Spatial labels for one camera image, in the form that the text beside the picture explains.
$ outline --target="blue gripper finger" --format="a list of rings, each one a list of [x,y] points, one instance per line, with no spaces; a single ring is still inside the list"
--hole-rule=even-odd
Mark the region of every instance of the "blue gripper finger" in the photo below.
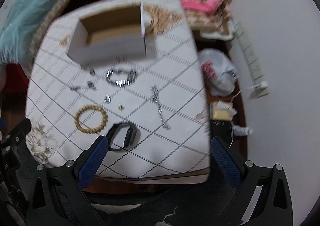
[[[83,163],[79,169],[75,169],[80,189],[88,187],[91,184],[107,152],[107,138],[105,136],[99,136],[91,147],[88,150],[83,151],[77,158],[77,165],[81,165]]]
[[[230,186],[239,189],[242,185],[240,171],[215,137],[211,140],[211,153]]]
[[[0,130],[5,128],[5,121],[4,118],[0,118]]]

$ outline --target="teal fur blanket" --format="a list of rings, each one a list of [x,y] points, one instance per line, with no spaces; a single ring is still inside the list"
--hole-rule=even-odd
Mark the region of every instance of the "teal fur blanket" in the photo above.
[[[0,32],[0,59],[6,63],[28,66],[33,60],[29,51],[34,33],[58,0],[17,0]]]

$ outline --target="white plastic bag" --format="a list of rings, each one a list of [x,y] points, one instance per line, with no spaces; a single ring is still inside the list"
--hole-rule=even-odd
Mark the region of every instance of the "white plastic bag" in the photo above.
[[[238,72],[228,57],[217,49],[203,49],[199,61],[212,96],[228,96],[235,89]]]

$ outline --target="black watch strap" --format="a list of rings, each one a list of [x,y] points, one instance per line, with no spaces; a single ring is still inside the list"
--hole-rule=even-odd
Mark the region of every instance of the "black watch strap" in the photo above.
[[[113,147],[111,147],[112,140],[113,140],[113,137],[116,134],[116,132],[119,129],[121,129],[122,127],[127,126],[127,125],[129,125],[130,127],[129,127],[129,129],[127,131],[127,134],[125,136],[125,139],[124,139],[124,146],[121,147],[121,148],[113,148]],[[107,138],[108,144],[109,144],[108,151],[118,152],[118,151],[123,150],[126,147],[129,147],[130,145],[133,144],[135,136],[136,136],[136,133],[137,133],[137,128],[133,123],[120,122],[120,123],[113,124],[112,128],[110,128],[110,130],[106,134],[106,138]]]

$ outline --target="white wall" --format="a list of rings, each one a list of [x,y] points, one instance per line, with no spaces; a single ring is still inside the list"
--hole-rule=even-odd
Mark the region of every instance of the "white wall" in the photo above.
[[[283,165],[299,225],[320,195],[320,12],[313,0],[233,0],[260,57],[270,94],[254,99],[243,91],[249,159]],[[252,86],[248,67],[233,41],[231,56],[240,86]]]

